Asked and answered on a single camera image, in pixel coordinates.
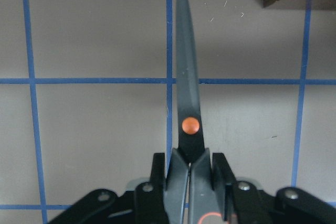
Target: black blade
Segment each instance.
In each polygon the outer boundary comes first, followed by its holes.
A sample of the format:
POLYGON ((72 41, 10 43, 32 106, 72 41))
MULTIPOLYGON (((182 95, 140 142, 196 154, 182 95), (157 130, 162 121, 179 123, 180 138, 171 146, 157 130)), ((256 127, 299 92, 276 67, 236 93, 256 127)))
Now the black blade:
POLYGON ((179 150, 187 162, 194 162, 204 152, 204 140, 195 40, 188 0, 176 0, 176 62, 179 150), (199 122, 199 130, 195 134, 182 130, 182 123, 187 117, 196 118, 199 122))

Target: gray surface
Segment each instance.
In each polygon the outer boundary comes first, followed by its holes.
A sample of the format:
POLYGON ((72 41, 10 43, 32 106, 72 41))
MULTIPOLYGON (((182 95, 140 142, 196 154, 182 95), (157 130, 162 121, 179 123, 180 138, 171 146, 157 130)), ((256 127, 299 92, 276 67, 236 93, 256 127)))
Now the gray surface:
POLYGON ((0 132, 0 204, 40 204, 28 85, 0 85, 0 132))
POLYGON ((165 0, 30 0, 36 77, 164 77, 165 0))
POLYGON ((300 76, 304 11, 263 9, 261 0, 190 6, 200 78, 300 76))
POLYGON ((62 213, 63 210, 49 210, 48 211, 48 221, 51 221, 56 216, 58 216, 60 213, 62 213))
POLYGON ((307 78, 336 78, 336 12, 312 11, 307 78))
POLYGON ((0 78, 28 77, 22 0, 0 0, 0 78))
POLYGON ((165 150, 165 85, 38 85, 37 95, 49 204, 101 187, 121 195, 165 150))
POLYGON ((37 224, 42 223, 39 210, 1 210, 0 221, 3 224, 37 224))
POLYGON ((304 109, 298 185, 336 201, 336 87, 306 87, 304 109))

